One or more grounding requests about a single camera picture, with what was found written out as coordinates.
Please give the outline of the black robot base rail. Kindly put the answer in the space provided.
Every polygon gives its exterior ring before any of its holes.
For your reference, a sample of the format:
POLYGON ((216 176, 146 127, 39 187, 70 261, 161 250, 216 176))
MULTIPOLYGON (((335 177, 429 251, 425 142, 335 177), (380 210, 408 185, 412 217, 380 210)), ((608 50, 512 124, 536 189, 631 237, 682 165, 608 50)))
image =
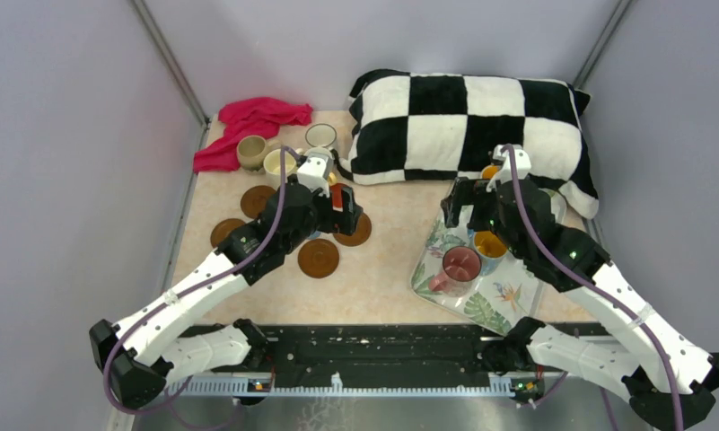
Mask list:
POLYGON ((512 372, 536 376, 528 357, 504 350, 500 335, 475 324, 263 325, 263 353, 251 365, 215 365, 215 374, 273 375, 277 388, 485 387, 512 372))

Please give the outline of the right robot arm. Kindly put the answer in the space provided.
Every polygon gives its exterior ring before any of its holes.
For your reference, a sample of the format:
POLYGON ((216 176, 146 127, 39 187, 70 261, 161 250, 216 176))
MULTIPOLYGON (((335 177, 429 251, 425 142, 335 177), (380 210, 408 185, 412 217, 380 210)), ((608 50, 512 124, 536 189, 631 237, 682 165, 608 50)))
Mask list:
POLYGON ((529 180, 459 177, 442 200, 449 228, 469 207, 471 230, 493 233, 539 280, 582 306, 621 345, 620 352, 573 338, 532 317, 505 334, 504 361, 517 369, 547 365, 617 394, 650 426, 685 430, 707 418, 719 388, 719 352, 676 331, 622 276, 585 231, 559 223, 549 195, 529 180))

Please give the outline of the red apple coaster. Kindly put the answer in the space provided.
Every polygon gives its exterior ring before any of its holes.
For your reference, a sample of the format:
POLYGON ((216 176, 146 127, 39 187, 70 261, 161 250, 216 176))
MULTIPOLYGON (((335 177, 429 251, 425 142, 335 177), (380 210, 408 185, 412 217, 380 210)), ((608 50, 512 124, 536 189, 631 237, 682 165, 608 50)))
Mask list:
POLYGON ((335 211, 342 211, 344 208, 343 190, 344 184, 340 182, 330 187, 331 203, 335 211))

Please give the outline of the dark walnut wooden coaster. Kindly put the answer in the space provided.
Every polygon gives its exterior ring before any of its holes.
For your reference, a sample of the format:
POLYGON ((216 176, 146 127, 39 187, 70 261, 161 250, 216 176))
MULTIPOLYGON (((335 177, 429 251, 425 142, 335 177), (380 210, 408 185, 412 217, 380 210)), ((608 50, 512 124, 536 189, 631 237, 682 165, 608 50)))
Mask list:
POLYGON ((241 197, 242 213, 248 218, 255 219, 267 205, 267 200, 276 194, 268 185, 258 185, 248 189, 241 197))

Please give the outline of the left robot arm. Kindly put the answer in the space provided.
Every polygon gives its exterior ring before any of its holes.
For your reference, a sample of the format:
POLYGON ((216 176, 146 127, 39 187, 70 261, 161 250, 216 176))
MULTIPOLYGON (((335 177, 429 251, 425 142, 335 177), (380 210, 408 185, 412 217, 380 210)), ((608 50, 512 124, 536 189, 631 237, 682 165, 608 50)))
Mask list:
POLYGON ((135 414, 195 374, 237 365, 259 369, 269 359, 269 346, 251 320, 196 335, 189 329, 220 302, 280 268, 313 233, 354 233, 362 213, 345 184, 322 195, 290 180, 254 220, 233 229, 177 285, 129 317, 93 324, 89 338, 109 401, 135 414))

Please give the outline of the brown wooden coaster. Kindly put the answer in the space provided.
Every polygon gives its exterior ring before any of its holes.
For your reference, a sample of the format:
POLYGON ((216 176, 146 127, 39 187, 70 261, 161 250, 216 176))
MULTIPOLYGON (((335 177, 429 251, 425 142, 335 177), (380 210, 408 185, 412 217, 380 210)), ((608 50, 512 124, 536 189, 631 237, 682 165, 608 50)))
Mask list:
POLYGON ((245 225, 240 218, 227 218, 219 222, 212 230, 209 241, 212 248, 216 248, 233 230, 245 225))

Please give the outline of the amber wooden coaster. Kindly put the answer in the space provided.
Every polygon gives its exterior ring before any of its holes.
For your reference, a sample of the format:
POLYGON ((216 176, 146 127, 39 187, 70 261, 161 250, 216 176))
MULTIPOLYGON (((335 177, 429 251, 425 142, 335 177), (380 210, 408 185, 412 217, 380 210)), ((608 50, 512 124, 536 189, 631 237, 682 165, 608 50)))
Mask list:
POLYGON ((364 244, 372 234, 372 221, 367 214, 361 214, 355 232, 352 235, 334 233, 333 238, 347 247, 357 247, 364 244))
POLYGON ((338 247, 328 240, 307 241, 299 250, 297 263, 308 277, 324 278, 335 272, 340 262, 338 247))

